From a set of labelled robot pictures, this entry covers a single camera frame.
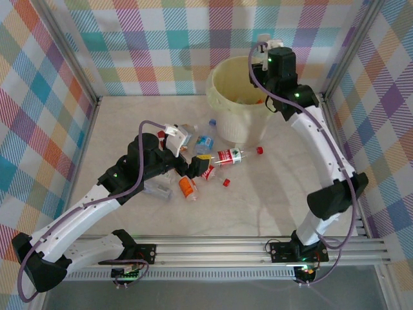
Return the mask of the red cola label bottle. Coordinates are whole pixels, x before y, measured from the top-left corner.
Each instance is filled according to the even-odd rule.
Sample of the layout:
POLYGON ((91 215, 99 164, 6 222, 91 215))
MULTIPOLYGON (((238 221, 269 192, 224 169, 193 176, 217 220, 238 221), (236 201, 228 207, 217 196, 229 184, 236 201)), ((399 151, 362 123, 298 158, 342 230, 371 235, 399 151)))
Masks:
POLYGON ((218 182, 224 187, 228 187, 230 185, 230 180, 226 178, 218 168, 211 164, 208 166, 208 169, 202 173, 201 177, 206 181, 218 182))

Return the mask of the blue capped water bottle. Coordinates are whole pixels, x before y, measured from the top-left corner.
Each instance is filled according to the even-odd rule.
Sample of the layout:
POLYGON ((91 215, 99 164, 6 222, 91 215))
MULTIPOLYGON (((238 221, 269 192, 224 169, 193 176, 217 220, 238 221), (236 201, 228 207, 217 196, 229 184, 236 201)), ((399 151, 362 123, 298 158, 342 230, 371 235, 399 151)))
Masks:
POLYGON ((194 153, 196 155, 209 154, 216 140, 216 120, 210 119, 208 125, 205 125, 196 140, 194 145, 194 153))

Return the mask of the orange white label bottle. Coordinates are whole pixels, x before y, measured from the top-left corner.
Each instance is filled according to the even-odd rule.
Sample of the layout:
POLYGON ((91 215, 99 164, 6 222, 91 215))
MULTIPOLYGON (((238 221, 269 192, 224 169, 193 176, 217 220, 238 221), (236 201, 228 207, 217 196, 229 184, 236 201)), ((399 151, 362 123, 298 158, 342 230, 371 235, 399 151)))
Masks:
POLYGON ((178 184, 186 200, 196 201, 198 199, 199 191, 194 180, 184 176, 179 180, 178 184))

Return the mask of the red green label bottle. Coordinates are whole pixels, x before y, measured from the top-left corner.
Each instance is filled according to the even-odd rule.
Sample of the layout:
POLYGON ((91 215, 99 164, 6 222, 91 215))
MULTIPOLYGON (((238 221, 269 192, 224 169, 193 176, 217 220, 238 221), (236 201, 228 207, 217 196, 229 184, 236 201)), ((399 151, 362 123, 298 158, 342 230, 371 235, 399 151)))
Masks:
POLYGON ((264 153, 263 147, 255 147, 251 149, 231 148, 227 150, 221 150, 215 153, 211 158, 211 164, 213 166, 225 166, 235 165, 241 163, 245 158, 249 156, 258 156, 264 153))

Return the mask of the large clear bottle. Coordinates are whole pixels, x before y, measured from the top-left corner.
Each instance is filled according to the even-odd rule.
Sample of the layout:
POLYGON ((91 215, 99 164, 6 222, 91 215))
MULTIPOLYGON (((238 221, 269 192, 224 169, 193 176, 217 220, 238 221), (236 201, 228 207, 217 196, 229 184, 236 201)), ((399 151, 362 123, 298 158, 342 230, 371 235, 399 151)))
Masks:
POLYGON ((165 201, 170 200, 173 195, 172 189, 154 180, 145 181, 143 192, 165 201))

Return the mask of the cream plastic bin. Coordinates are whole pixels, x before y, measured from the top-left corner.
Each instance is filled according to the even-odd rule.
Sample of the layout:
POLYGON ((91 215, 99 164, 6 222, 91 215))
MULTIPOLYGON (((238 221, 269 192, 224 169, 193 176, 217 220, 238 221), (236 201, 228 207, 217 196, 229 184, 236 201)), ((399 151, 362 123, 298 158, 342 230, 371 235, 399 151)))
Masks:
POLYGON ((216 112, 217 133, 226 142, 254 146, 262 139, 267 129, 269 118, 253 116, 251 114, 233 115, 229 112, 216 112))

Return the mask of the translucent yellow bin liner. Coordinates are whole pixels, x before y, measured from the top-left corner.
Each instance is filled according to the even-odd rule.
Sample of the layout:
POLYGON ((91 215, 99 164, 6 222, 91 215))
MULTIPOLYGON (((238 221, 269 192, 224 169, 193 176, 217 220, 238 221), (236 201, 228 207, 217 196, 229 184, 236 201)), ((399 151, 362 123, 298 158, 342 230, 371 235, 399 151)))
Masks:
POLYGON ((229 112, 233 115, 251 114, 269 118, 275 114, 265 104, 256 105, 259 99, 266 99, 267 95, 255 88, 249 80, 248 58, 237 56, 220 62, 213 68, 206 81, 206 97, 208 104, 216 112, 229 112), (247 101, 246 105, 236 103, 241 97, 247 101))

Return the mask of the left circuit board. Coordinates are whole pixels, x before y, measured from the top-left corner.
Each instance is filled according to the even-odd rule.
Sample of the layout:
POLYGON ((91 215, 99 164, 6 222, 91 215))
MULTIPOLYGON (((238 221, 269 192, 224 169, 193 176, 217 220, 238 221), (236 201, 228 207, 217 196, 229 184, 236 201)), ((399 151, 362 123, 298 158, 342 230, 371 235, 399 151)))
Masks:
POLYGON ((113 279, 113 283, 117 289, 126 289, 128 285, 137 281, 140 276, 140 270, 126 272, 123 268, 111 269, 110 277, 113 279))

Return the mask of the circuit board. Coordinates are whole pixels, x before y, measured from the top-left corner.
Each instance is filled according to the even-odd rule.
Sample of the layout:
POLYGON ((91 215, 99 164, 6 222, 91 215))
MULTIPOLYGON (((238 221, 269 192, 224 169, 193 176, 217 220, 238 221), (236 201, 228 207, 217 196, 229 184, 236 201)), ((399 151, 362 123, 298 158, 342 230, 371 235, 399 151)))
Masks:
POLYGON ((113 279, 113 283, 117 289, 126 289, 128 285, 137 281, 140 276, 140 270, 126 272, 123 268, 111 269, 110 277, 113 279))
POLYGON ((307 265, 294 267, 294 281, 298 284, 309 284, 316 278, 316 270, 307 265))

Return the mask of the grey metal panel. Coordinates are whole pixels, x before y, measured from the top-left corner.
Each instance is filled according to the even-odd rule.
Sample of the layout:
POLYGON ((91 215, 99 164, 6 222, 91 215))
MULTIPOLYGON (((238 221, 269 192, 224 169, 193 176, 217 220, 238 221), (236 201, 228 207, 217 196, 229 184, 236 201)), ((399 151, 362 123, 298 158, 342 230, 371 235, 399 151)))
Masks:
POLYGON ((141 282, 126 290, 108 282, 65 282, 42 310, 388 310, 375 290, 344 294, 277 282, 141 282))

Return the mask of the aluminium frame post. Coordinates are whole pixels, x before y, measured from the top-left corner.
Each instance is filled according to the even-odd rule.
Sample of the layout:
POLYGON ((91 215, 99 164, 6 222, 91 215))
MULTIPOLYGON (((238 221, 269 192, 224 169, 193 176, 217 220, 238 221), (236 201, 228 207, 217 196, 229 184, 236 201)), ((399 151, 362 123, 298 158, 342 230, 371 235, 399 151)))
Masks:
POLYGON ((340 81, 343 79, 345 72, 380 13, 385 1, 386 0, 363 0, 354 18, 354 22, 350 26, 339 48, 337 58, 334 60, 328 72, 325 85, 321 91, 321 95, 325 101, 332 98, 332 95, 338 88, 340 81))
POLYGON ((63 57, 67 60, 69 67, 72 69, 74 76, 78 79, 78 82, 82 86, 86 95, 95 106, 98 106, 101 97, 93 89, 91 82, 89 82, 85 72, 76 58, 75 52, 66 39, 64 32, 53 15, 52 10, 46 3, 46 0, 30 0, 30 2, 44 22, 63 57))

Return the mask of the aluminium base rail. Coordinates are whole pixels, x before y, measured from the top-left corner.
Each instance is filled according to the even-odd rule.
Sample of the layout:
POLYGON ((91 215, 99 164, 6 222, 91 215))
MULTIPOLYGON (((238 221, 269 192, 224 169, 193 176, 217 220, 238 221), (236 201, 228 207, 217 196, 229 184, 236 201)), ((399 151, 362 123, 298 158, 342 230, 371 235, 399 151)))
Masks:
POLYGON ((381 265, 391 262, 380 239, 351 238, 340 250, 327 247, 328 262, 272 263, 270 243, 288 242, 284 238, 265 237, 173 237, 135 238, 136 244, 157 245, 155 267, 259 267, 259 266, 332 266, 381 265))

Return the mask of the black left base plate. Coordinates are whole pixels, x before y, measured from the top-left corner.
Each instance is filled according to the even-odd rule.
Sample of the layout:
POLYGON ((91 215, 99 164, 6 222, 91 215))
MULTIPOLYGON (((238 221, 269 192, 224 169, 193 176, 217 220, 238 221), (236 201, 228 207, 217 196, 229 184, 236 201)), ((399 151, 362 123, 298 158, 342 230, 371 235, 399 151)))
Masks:
POLYGON ((153 243, 140 243, 128 251, 126 259, 144 260, 150 265, 155 264, 157 245, 153 243))

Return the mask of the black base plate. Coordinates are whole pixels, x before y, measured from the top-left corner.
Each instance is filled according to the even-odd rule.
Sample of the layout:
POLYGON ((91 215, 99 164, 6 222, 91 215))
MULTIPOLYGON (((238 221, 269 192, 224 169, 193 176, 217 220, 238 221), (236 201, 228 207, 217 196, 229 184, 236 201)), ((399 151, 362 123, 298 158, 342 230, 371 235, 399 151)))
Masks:
POLYGON ((270 243, 272 263, 328 262, 327 248, 322 242, 301 245, 293 240, 270 243))
POLYGON ((155 264, 157 245, 153 243, 140 243, 128 251, 126 259, 144 260, 150 265, 155 264))

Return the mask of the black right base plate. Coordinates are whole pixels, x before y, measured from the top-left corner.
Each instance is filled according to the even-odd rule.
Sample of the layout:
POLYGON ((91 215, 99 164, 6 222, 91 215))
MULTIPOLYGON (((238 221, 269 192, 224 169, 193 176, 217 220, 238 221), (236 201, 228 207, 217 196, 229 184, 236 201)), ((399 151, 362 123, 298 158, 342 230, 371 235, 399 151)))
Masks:
POLYGON ((327 248, 322 242, 301 245, 293 240, 270 243, 272 263, 328 262, 327 248))

